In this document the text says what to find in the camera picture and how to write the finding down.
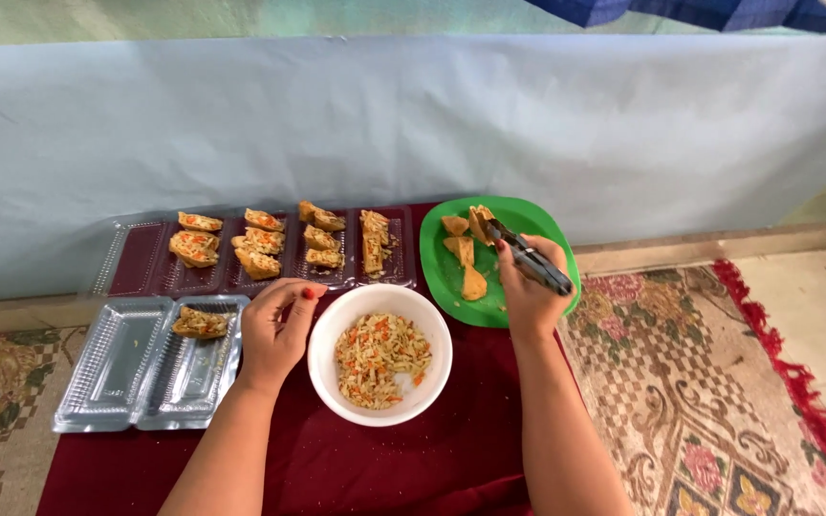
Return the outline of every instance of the green plate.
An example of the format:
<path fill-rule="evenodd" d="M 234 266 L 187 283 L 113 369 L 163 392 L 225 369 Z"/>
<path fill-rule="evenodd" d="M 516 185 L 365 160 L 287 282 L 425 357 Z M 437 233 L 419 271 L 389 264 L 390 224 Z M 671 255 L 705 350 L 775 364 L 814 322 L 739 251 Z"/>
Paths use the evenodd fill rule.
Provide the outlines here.
<path fill-rule="evenodd" d="M 563 246 L 568 264 L 566 271 L 576 284 L 576 296 L 563 313 L 572 311 L 579 302 L 582 287 L 573 250 L 554 218 L 540 206 L 524 199 L 492 195 L 448 201 L 433 207 L 423 218 L 422 228 L 419 229 L 419 258 L 435 302 L 461 323 L 489 328 L 509 327 L 509 314 L 500 310 L 505 307 L 506 299 L 499 284 L 496 250 L 474 242 L 474 268 L 487 277 L 487 294 L 476 301 L 465 301 L 461 298 L 464 268 L 442 244 L 442 240 L 448 237 L 442 227 L 442 217 L 457 215 L 467 218 L 470 206 L 481 204 L 488 207 L 507 228 L 517 233 L 541 235 Z"/>

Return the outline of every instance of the fried tofu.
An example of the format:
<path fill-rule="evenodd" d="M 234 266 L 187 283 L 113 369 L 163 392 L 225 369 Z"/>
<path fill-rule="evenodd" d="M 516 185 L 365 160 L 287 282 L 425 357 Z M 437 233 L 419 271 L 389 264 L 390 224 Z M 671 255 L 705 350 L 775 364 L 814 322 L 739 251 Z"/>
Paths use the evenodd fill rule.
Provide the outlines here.
<path fill-rule="evenodd" d="M 363 209 L 359 215 L 359 221 L 361 222 L 361 234 L 363 236 L 378 235 L 378 238 L 381 240 L 381 245 L 387 245 L 387 229 L 388 224 L 390 224 L 389 218 L 384 217 L 384 215 L 376 211 Z"/>
<path fill-rule="evenodd" d="M 384 253 L 381 247 L 381 238 L 370 234 L 362 238 L 362 267 L 366 275 L 381 272 L 384 268 Z"/>
<path fill-rule="evenodd" d="M 302 199 L 302 201 L 298 203 L 298 219 L 309 224 L 313 223 L 314 213 L 319 209 L 319 207 L 311 204 L 310 201 Z"/>
<path fill-rule="evenodd" d="M 248 225 L 253 228 L 265 229 L 267 231 L 277 231 L 280 233 L 284 230 L 284 225 L 281 220 L 273 217 L 265 211 L 259 211 L 258 209 L 246 208 L 244 210 L 244 219 L 247 221 Z"/>
<path fill-rule="evenodd" d="M 178 231 L 168 240 L 168 251 L 176 254 L 187 268 L 217 264 L 216 249 L 218 237 L 203 231 Z"/>
<path fill-rule="evenodd" d="M 215 339 L 228 333 L 228 319 L 221 314 L 181 307 L 180 318 L 171 331 L 189 339 Z"/>
<path fill-rule="evenodd" d="M 474 239 L 470 237 L 448 237 L 442 240 L 445 248 L 458 257 L 462 265 L 474 265 Z"/>
<path fill-rule="evenodd" d="M 235 248 L 235 256 L 244 266 L 244 271 L 247 272 L 250 279 L 254 281 L 279 276 L 281 265 L 271 256 L 267 256 L 249 246 Z"/>
<path fill-rule="evenodd" d="M 344 257 L 342 252 L 308 249 L 307 254 L 304 256 L 304 260 L 308 262 L 308 264 L 335 269 L 343 266 Z"/>
<path fill-rule="evenodd" d="M 461 297 L 476 301 L 487 294 L 487 278 L 483 277 L 471 265 L 465 265 L 465 282 L 461 287 Z"/>
<path fill-rule="evenodd" d="M 470 225 L 464 217 L 442 217 L 442 226 L 448 231 L 448 234 L 453 237 L 462 237 Z"/>
<path fill-rule="evenodd" d="M 192 229 L 194 231 L 215 231 L 222 229 L 222 221 L 218 218 L 192 215 L 183 213 L 182 211 L 177 212 L 177 222 L 179 222 L 184 229 Z"/>
<path fill-rule="evenodd" d="M 337 217 L 332 211 L 318 209 L 314 212 L 314 225 L 325 231 L 342 231 L 346 229 L 346 219 Z"/>
<path fill-rule="evenodd" d="M 493 245 L 493 240 L 489 240 L 487 235 L 484 234 L 483 228 L 480 227 L 480 223 L 476 219 L 477 213 L 483 215 L 483 218 L 486 220 L 496 217 L 494 217 L 493 212 L 491 212 L 489 208 L 484 205 L 470 207 L 470 218 L 468 218 L 468 223 L 470 224 L 471 233 L 474 235 L 474 238 L 476 238 L 476 240 L 482 241 L 486 245 Z"/>
<path fill-rule="evenodd" d="M 304 241 L 308 247 L 317 251 L 339 251 L 339 240 L 327 231 L 310 224 L 304 227 Z"/>
<path fill-rule="evenodd" d="M 231 239 L 231 245 L 235 247 L 250 247 L 263 254 L 279 254 L 284 244 L 284 233 L 257 228 L 248 228 L 246 235 Z"/>

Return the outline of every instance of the table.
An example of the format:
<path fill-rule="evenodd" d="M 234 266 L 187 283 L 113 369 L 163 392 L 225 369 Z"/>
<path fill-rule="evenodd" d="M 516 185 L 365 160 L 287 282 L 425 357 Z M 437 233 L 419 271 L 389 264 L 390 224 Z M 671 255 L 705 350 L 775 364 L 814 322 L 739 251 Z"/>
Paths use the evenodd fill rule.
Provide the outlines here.
<path fill-rule="evenodd" d="M 433 205 L 411 206 L 415 234 Z M 431 299 L 419 259 L 416 290 Z M 337 297 L 321 299 L 315 317 Z M 448 383 L 431 407 L 394 427 L 368 428 L 340 418 L 317 396 L 304 359 L 298 363 L 273 412 L 264 513 L 531 512 L 509 331 L 468 326 L 447 315 L 445 320 L 454 347 Z M 64 434 L 38 514 L 154 514 L 202 433 Z"/>

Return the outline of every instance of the woman's left hand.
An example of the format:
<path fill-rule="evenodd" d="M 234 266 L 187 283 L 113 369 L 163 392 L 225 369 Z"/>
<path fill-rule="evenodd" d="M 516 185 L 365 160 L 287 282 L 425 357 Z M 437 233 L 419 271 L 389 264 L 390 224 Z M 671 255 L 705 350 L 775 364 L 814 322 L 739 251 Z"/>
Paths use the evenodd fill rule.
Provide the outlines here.
<path fill-rule="evenodd" d="M 327 286 L 281 278 L 250 301 L 241 313 L 244 365 L 238 381 L 250 388 L 278 393 L 285 377 L 304 355 L 317 299 Z M 283 309 L 292 305 L 286 322 Z"/>

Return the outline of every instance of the red fringe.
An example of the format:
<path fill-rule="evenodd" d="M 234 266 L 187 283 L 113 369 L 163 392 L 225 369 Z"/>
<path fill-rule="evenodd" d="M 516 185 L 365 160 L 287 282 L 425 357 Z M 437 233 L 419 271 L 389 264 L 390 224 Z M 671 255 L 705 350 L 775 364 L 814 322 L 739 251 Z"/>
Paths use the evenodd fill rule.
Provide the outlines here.
<path fill-rule="evenodd" d="M 815 378 L 814 375 L 804 365 L 789 364 L 779 359 L 779 353 L 783 349 L 783 339 L 776 328 L 767 327 L 767 316 L 763 305 L 744 300 L 751 289 L 744 285 L 738 268 L 728 260 L 717 260 L 712 265 L 712 270 L 716 272 L 718 280 L 728 288 L 728 293 L 735 301 L 741 315 L 747 320 L 748 325 L 751 326 L 770 356 L 770 363 L 774 370 L 786 384 L 786 390 L 789 391 L 793 403 L 801 410 L 802 418 L 814 434 L 821 451 L 826 453 L 826 408 L 818 402 L 820 392 L 811 388 L 810 384 Z"/>

